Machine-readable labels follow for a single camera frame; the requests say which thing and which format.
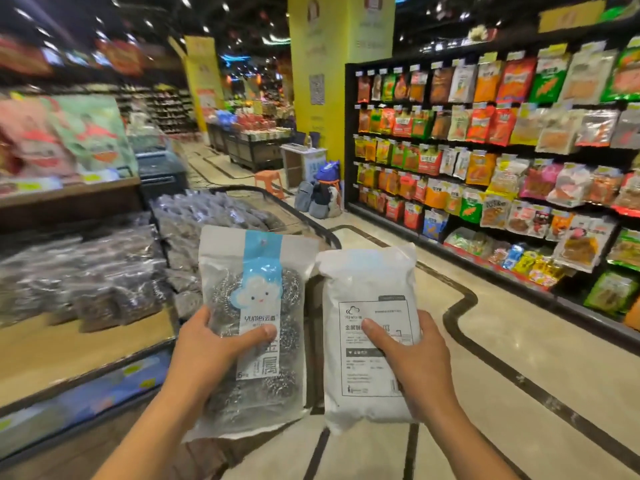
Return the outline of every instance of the white product label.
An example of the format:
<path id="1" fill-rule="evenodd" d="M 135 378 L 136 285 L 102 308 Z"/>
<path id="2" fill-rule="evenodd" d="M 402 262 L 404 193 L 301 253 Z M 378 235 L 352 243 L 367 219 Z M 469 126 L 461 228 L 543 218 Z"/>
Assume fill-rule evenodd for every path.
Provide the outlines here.
<path id="1" fill-rule="evenodd" d="M 238 380 L 276 377 L 280 373 L 280 302 L 276 299 L 267 304 L 241 308 L 240 335 L 261 325 L 272 324 L 278 329 L 278 338 L 240 356 L 236 372 Z"/>
<path id="2" fill-rule="evenodd" d="M 401 396 L 385 355 L 371 343 L 360 324 L 364 318 L 370 318 L 402 345 L 413 345 L 409 307 L 404 296 L 381 296 L 379 301 L 343 301 L 339 308 L 342 395 Z"/>

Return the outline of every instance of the hand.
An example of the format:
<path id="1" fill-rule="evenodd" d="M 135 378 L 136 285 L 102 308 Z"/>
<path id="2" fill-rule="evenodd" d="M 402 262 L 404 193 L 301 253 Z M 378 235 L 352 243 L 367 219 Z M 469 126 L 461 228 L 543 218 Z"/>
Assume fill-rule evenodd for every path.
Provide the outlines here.
<path id="1" fill-rule="evenodd" d="M 278 332 L 269 324 L 223 339 L 207 327 L 209 315 L 204 305 L 180 329 L 164 381 L 165 395 L 178 395 L 180 401 L 204 404 L 240 355 L 272 341 Z"/>
<path id="2" fill-rule="evenodd" d="M 438 330 L 427 312 L 418 310 L 422 339 L 412 346 L 404 346 L 369 318 L 362 321 L 362 330 L 373 345 L 387 357 L 396 378 L 402 384 L 411 406 L 417 406 L 428 421 L 434 415 L 458 407 L 458 399 L 451 376 L 451 356 Z"/>

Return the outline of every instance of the orange stool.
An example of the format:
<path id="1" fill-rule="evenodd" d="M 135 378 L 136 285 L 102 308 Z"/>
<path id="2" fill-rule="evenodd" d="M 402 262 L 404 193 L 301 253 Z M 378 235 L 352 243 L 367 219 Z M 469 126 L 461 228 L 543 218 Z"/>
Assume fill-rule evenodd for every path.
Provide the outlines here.
<path id="1" fill-rule="evenodd" d="M 340 180 L 332 180 L 331 182 L 327 181 L 327 180 L 318 180 L 318 182 L 320 182 L 321 184 L 325 184 L 325 185 L 331 185 L 332 187 L 334 187 L 337 191 L 338 191 L 338 207 L 340 207 L 340 200 L 342 199 L 342 196 L 340 195 Z"/>
<path id="2" fill-rule="evenodd" d="M 270 193 L 271 195 L 275 195 L 279 199 L 284 199 L 284 192 L 282 191 L 284 187 L 282 186 L 282 180 L 280 179 L 279 171 L 262 170 L 254 174 L 253 178 L 256 187 L 258 187 L 258 181 L 264 182 L 264 188 L 268 193 Z M 272 183 L 274 183 L 274 181 L 276 180 L 278 181 L 278 186 L 280 187 L 279 189 L 273 188 Z"/>

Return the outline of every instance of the product label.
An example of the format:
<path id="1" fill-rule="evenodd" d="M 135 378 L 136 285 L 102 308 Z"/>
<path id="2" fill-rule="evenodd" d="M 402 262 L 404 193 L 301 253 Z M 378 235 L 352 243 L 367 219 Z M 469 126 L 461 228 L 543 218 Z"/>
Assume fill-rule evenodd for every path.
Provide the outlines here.
<path id="1" fill-rule="evenodd" d="M 370 318 L 402 345 L 413 345 L 406 298 L 380 296 L 378 301 L 343 301 L 339 304 L 339 309 L 342 395 L 402 395 L 385 355 L 371 343 L 360 324 L 364 318 Z"/>

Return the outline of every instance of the plastic stool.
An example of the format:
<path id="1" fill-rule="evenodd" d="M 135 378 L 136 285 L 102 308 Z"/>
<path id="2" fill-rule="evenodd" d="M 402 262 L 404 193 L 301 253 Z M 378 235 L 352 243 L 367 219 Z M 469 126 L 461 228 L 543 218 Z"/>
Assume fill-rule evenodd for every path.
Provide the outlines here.
<path id="1" fill-rule="evenodd" d="M 270 193 L 271 195 L 275 195 L 277 198 L 281 200 L 284 199 L 284 192 L 282 191 L 284 187 L 282 186 L 282 180 L 280 179 L 279 171 L 262 170 L 254 174 L 253 178 L 254 178 L 256 187 L 258 187 L 258 181 L 264 182 L 264 188 L 265 190 L 267 190 L 268 193 Z M 274 181 L 276 180 L 278 181 L 278 185 L 280 186 L 279 189 L 273 188 L 272 183 L 274 183 Z"/>
<path id="2" fill-rule="evenodd" d="M 328 182 L 327 180 L 318 180 L 318 183 L 320 184 L 325 184 L 325 185 L 330 185 L 332 187 L 334 187 L 337 191 L 338 191 L 338 206 L 340 206 L 340 201 L 342 200 L 342 195 L 340 195 L 340 180 L 332 180 L 331 182 Z"/>

